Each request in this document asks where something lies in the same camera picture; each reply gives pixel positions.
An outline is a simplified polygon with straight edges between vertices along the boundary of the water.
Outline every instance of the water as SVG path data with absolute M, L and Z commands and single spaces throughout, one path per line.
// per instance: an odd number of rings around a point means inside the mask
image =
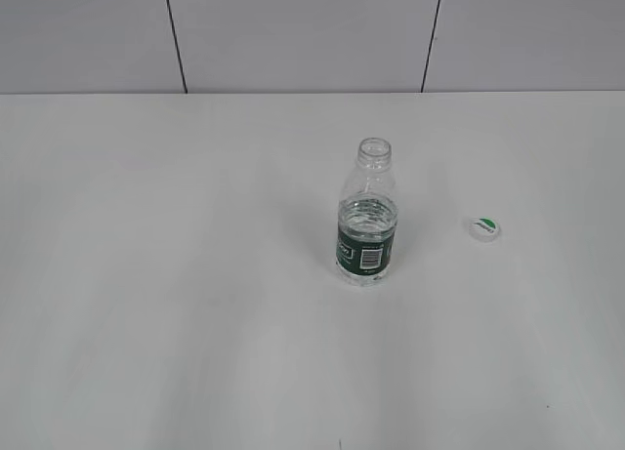
M 350 238 L 362 242 L 383 242 L 395 232 L 397 206 L 381 195 L 361 194 L 339 203 L 339 228 Z M 339 271 L 351 284 L 365 286 L 383 278 L 389 267 L 370 276 L 359 276 L 337 263 Z

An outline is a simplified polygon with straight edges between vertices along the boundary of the bottle neck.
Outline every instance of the bottle neck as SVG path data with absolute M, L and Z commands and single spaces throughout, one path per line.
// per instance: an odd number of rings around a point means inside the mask
M 391 170 L 391 144 L 381 138 L 367 138 L 358 147 L 356 166 L 365 172 Z

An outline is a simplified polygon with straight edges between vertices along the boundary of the bottle mouth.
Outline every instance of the bottle mouth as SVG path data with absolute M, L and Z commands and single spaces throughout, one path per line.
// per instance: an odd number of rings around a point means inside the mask
M 391 144 L 382 138 L 362 140 L 358 147 L 357 162 L 367 169 L 388 169 L 391 167 Z

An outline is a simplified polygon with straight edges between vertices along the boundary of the green label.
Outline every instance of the green label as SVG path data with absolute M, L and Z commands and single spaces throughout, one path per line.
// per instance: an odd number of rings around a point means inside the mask
M 347 271 L 360 276 L 370 276 L 383 271 L 391 259 L 392 233 L 380 242 L 361 242 L 349 237 L 339 227 L 336 259 Z

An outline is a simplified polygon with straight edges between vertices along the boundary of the barcode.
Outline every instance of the barcode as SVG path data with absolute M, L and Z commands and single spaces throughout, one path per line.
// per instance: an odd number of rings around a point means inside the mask
M 380 267 L 382 264 L 382 252 L 382 248 L 377 250 L 362 250 L 360 269 L 374 269 Z

